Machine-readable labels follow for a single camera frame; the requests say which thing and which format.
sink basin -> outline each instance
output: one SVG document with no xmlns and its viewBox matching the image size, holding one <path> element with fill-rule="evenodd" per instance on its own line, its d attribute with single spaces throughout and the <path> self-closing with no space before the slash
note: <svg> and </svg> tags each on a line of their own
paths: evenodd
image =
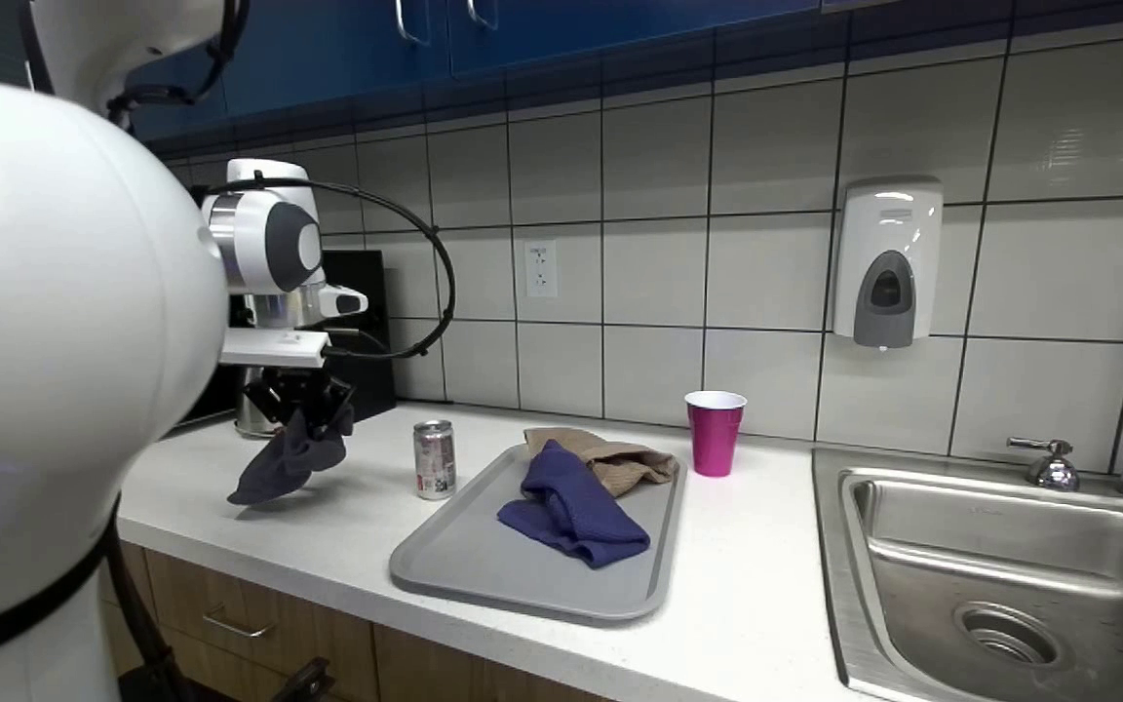
<svg viewBox="0 0 1123 702">
<path fill-rule="evenodd" d="M 872 699 L 1123 702 L 1123 497 L 814 454 L 837 673 Z"/>
</svg>

sink drain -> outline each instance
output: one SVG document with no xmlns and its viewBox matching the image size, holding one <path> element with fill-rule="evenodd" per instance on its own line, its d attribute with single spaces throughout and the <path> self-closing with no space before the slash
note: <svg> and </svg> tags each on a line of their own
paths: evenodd
<svg viewBox="0 0 1123 702">
<path fill-rule="evenodd" d="M 991 647 L 1015 662 L 1026 662 L 1026 666 L 1060 662 L 1060 645 L 1044 630 L 1041 619 L 1031 619 L 1020 608 L 1005 608 L 992 601 L 970 601 L 959 608 L 956 619 L 973 645 L 982 645 L 982 647 Z"/>
</svg>

soap dispenser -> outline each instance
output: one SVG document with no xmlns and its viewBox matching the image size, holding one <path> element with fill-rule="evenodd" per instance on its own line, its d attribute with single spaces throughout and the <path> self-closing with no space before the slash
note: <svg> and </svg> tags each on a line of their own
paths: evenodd
<svg viewBox="0 0 1123 702">
<path fill-rule="evenodd" d="M 931 181 L 844 191 L 833 334 L 860 348 L 926 339 L 937 315 L 944 191 Z"/>
</svg>

soda can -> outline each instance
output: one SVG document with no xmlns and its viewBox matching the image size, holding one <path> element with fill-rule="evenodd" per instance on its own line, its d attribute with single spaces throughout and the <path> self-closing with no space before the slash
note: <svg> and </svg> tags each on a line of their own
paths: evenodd
<svg viewBox="0 0 1123 702">
<path fill-rule="evenodd" d="M 413 425 L 413 482 L 421 500 L 447 500 L 456 491 L 450 420 Z"/>
</svg>

white countertop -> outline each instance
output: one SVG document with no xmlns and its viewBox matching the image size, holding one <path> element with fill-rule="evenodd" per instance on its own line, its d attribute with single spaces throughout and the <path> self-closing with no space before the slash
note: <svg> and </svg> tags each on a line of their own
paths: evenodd
<svg viewBox="0 0 1123 702">
<path fill-rule="evenodd" d="M 739 445 L 727 478 L 692 477 L 665 604 L 627 627 L 583 627 L 389 584 L 395 546 L 439 508 L 413 497 L 409 425 L 424 416 L 456 425 L 460 478 L 519 445 L 525 425 L 579 425 L 690 464 L 683 428 L 402 407 L 357 420 L 339 469 L 244 511 L 226 497 L 259 445 L 211 425 L 132 464 L 123 541 L 603 699 L 855 699 L 833 673 L 807 454 Z"/>
</svg>

